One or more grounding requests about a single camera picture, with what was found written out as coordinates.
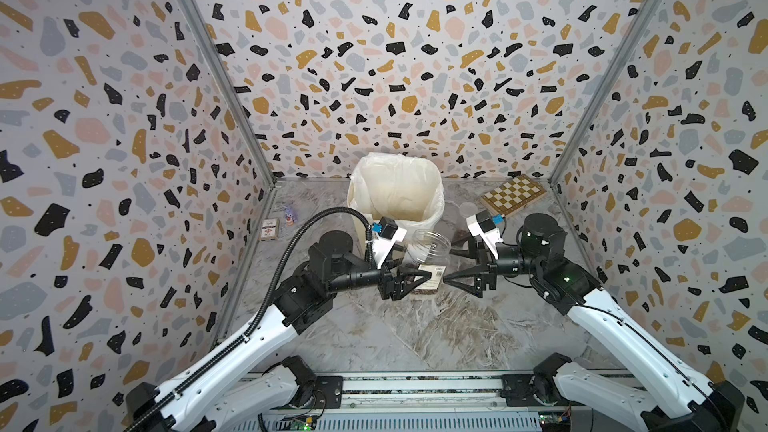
metal frame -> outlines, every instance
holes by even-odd
[[[216,45],[214,44],[213,39],[210,38],[210,35],[208,35],[208,31],[205,28],[205,21],[200,14],[200,9],[197,8],[195,0],[178,0],[178,5],[179,10],[181,10],[187,18],[187,25],[191,29],[192,35],[200,46],[200,54],[202,54],[205,62],[207,62],[211,75],[221,89],[226,106],[232,111],[232,116],[235,118],[235,123],[240,129],[240,134],[243,136],[243,140],[245,141],[250,154],[254,156],[254,160],[256,161],[261,176],[266,180],[269,190],[272,190],[275,186],[274,174],[266,163],[264,154],[261,153],[259,142],[254,135],[254,130],[251,129],[250,124],[248,123],[248,119],[245,117],[243,105],[237,98],[230,76],[224,70],[221,60],[219,60],[219,54],[216,52]]]
[[[559,182],[565,169],[568,168],[568,163],[571,161],[571,157],[573,157],[578,150],[578,144],[586,135],[587,130],[589,130],[589,127],[594,118],[598,115],[598,112],[600,112],[600,108],[605,103],[610,90],[616,83],[616,79],[619,78],[621,71],[624,70],[624,64],[629,61],[630,55],[640,43],[640,38],[642,37],[643,32],[645,32],[650,19],[656,14],[656,9],[658,9],[658,6],[662,1],[663,0],[643,0],[640,10],[638,11],[638,16],[635,17],[632,24],[630,24],[627,35],[624,36],[621,44],[619,44],[616,55],[614,55],[614,58],[608,64],[608,68],[605,71],[605,75],[603,76],[600,85],[598,85],[598,88],[594,94],[592,94],[592,98],[590,99],[589,104],[587,104],[584,114],[581,116],[578,124],[576,124],[576,129],[573,131],[571,138],[565,145],[565,149],[560,155],[557,165],[554,166],[552,174],[549,177],[550,184]]]

clear plastic jar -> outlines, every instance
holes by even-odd
[[[402,265],[432,274],[432,278],[413,291],[414,294],[437,292],[442,276],[451,263],[450,251],[451,241],[443,235],[426,228],[420,228],[413,233],[413,236],[408,239]]]

black cable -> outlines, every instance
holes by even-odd
[[[544,299],[544,300],[545,300],[546,302],[549,302],[550,304],[555,304],[555,302],[550,302],[550,301],[548,301],[547,299]],[[601,313],[603,313],[603,314],[609,315],[609,316],[611,316],[612,318],[616,319],[616,321],[618,322],[618,324],[619,324],[620,326],[622,326],[622,327],[627,327],[629,330],[631,330],[631,331],[635,332],[635,333],[638,335],[638,337],[639,337],[639,338],[643,339],[643,341],[645,341],[645,343],[646,343],[646,344],[648,344],[648,345],[650,346],[650,348],[652,348],[653,350],[655,350],[655,351],[656,351],[656,353],[657,353],[659,356],[661,356],[661,358],[662,358],[662,359],[666,360],[666,361],[667,361],[667,363],[668,363],[669,365],[671,365],[671,366],[672,366],[672,368],[673,368],[673,369],[675,369],[675,371],[676,371],[678,374],[680,374],[680,375],[682,375],[682,376],[683,376],[683,379],[685,379],[685,380],[686,380],[686,381],[687,381],[687,382],[688,382],[688,383],[689,383],[689,384],[690,384],[690,385],[691,385],[691,386],[692,386],[694,389],[696,389],[696,390],[699,392],[699,394],[703,395],[703,396],[704,396],[704,398],[705,398],[707,401],[709,401],[709,403],[710,403],[710,404],[712,404],[712,408],[715,410],[715,412],[717,412],[717,421],[720,423],[720,426],[721,426],[721,427],[723,427],[723,430],[727,430],[727,429],[728,429],[728,427],[727,427],[727,424],[726,424],[726,420],[725,420],[725,417],[723,417],[723,414],[720,412],[720,409],[718,409],[718,408],[717,408],[717,405],[715,404],[715,402],[713,402],[713,401],[712,401],[712,399],[710,399],[710,396],[706,395],[702,389],[699,389],[699,388],[698,388],[698,386],[696,386],[696,384],[694,384],[694,382],[693,382],[693,381],[690,379],[690,377],[688,377],[688,376],[685,374],[685,372],[683,372],[682,370],[680,370],[680,369],[677,367],[677,365],[675,365],[675,364],[674,364],[674,362],[673,362],[672,360],[669,360],[669,359],[668,359],[668,357],[667,357],[666,355],[662,354],[662,353],[661,353],[661,350],[659,350],[659,349],[658,349],[658,348],[657,348],[655,345],[653,345],[653,343],[651,343],[651,341],[649,341],[648,339],[646,339],[646,337],[645,337],[645,336],[643,336],[643,335],[642,335],[642,334],[641,334],[641,333],[640,333],[640,332],[639,332],[637,329],[635,329],[635,328],[634,328],[634,327],[632,327],[631,325],[629,325],[629,324],[627,324],[626,322],[624,322],[624,320],[623,320],[622,318],[620,318],[619,316],[617,316],[617,315],[614,315],[614,314],[612,314],[611,312],[608,312],[608,311],[604,311],[604,310],[603,310],[603,309],[601,309],[601,308],[592,307],[591,305],[586,305],[586,304],[576,304],[576,303],[574,303],[574,302],[571,302],[571,303],[569,303],[569,302],[560,302],[560,304],[564,304],[564,305],[572,305],[572,306],[575,306],[575,307],[581,307],[581,308],[588,308],[588,309],[591,309],[591,310],[593,310],[593,311],[601,312]]]
[[[373,240],[373,233],[371,232],[370,226],[368,225],[368,220],[366,217],[355,210],[354,208],[349,207],[331,207],[327,208],[321,212],[318,212],[314,216],[312,216],[309,220],[306,221],[306,223],[299,228],[298,232],[296,232],[295,235],[293,235],[293,238],[289,242],[288,246],[286,247],[286,250],[283,252],[283,257],[280,258],[280,262],[277,264],[277,268],[275,269],[275,273],[272,276],[272,282],[270,282],[270,286],[266,290],[266,294],[264,295],[264,301],[261,303],[261,307],[259,307],[259,311],[256,312],[256,316],[254,317],[254,320],[251,321],[250,325],[248,326],[248,329],[245,330],[244,335],[246,337],[250,337],[250,335],[259,327],[259,323],[261,322],[261,319],[264,317],[264,314],[266,313],[267,308],[272,305],[272,295],[274,294],[275,288],[277,288],[278,282],[280,282],[280,276],[283,274],[283,269],[285,268],[286,264],[288,263],[288,257],[290,257],[291,253],[293,253],[293,249],[296,247],[296,244],[301,239],[302,235],[309,229],[310,227],[314,226],[316,222],[321,220],[325,216],[330,216],[331,214],[337,214],[337,213],[345,213],[345,214],[351,214],[352,216],[357,217],[360,222],[362,222],[363,227],[366,230],[366,262],[369,262],[370,265],[375,268],[376,264],[373,260],[373,251],[372,251],[372,240]],[[219,350],[215,356],[211,360],[208,360],[205,364],[203,364],[202,367],[198,368],[195,372],[192,372],[189,377],[187,377],[181,384],[179,384],[173,391],[166,394],[165,397],[159,399],[155,404],[147,409],[146,412],[144,412],[139,418],[134,420],[134,422],[125,428],[124,432],[138,432],[139,427],[147,421],[150,417],[152,417],[154,414],[160,412],[160,409],[168,405],[176,396],[177,394],[181,394],[184,392],[189,386],[191,386],[197,379],[202,377],[208,370],[212,369],[213,366],[218,364],[218,362],[225,358],[232,350],[235,350],[238,345],[242,344],[244,341],[243,335],[238,336],[235,340],[228,343],[227,346],[223,347],[221,350]],[[264,422],[264,420],[261,420],[259,423],[259,426]]]

plastic bag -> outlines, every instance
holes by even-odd
[[[420,228],[432,230],[446,206],[440,171],[426,158],[371,152],[360,159],[350,180],[347,206],[369,222],[395,219],[408,231],[406,238]],[[365,237],[359,221],[355,228],[358,237]]]

black speckle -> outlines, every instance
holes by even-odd
[[[404,42],[392,42],[386,44],[386,51],[395,55],[404,53],[406,51],[406,44]]]
[[[43,320],[40,322],[40,332],[42,334],[40,345],[35,348],[35,351],[43,352],[45,357],[47,357],[55,351],[53,337],[51,336],[51,317],[49,315],[43,317]]]
[[[200,69],[197,68],[197,64],[193,63],[192,66],[190,66],[189,70],[187,71],[187,80],[192,82],[193,80],[197,80],[197,77],[200,76]]]
[[[214,4],[214,12],[212,13],[211,17],[215,18],[216,20],[224,20],[224,14],[221,13],[222,6],[222,4]]]
[[[312,14],[307,9],[304,9],[304,17],[301,23],[309,27],[310,29],[315,26],[315,20],[312,18]]]
[[[0,385],[0,404],[18,395],[26,394],[27,390],[29,390],[29,385],[24,380],[11,379],[5,382]]]
[[[72,374],[72,369],[56,374],[56,385],[58,385],[58,398],[70,395],[72,390],[74,390],[74,374]]]
[[[40,217],[38,224],[34,226],[34,233],[47,237],[57,228],[62,228],[67,220],[69,209],[59,204],[51,204]]]
[[[99,263],[99,267],[104,267],[107,270],[112,268],[114,261],[118,260],[120,251],[123,250],[123,246],[120,244],[112,244],[109,248],[109,252],[104,256],[104,259]]]
[[[97,375],[91,379],[91,389],[98,389],[104,385],[104,379],[107,378],[106,374]]]
[[[734,164],[734,170],[744,172],[747,175],[751,174],[755,167],[760,163],[756,158],[753,158],[739,149],[735,149],[731,152],[728,155],[728,158],[730,158],[731,163]]]
[[[581,15],[578,17],[578,19],[581,22],[586,22],[587,20],[589,20],[589,17],[592,14],[592,10],[595,10],[597,8],[598,8],[598,6],[596,6],[596,5],[590,5],[589,7],[587,7],[587,9],[584,12],[581,13]]]
[[[723,287],[718,288],[720,292],[727,294],[729,292],[736,292],[748,288],[750,284],[746,281],[746,276],[737,275],[735,277],[728,277]]]

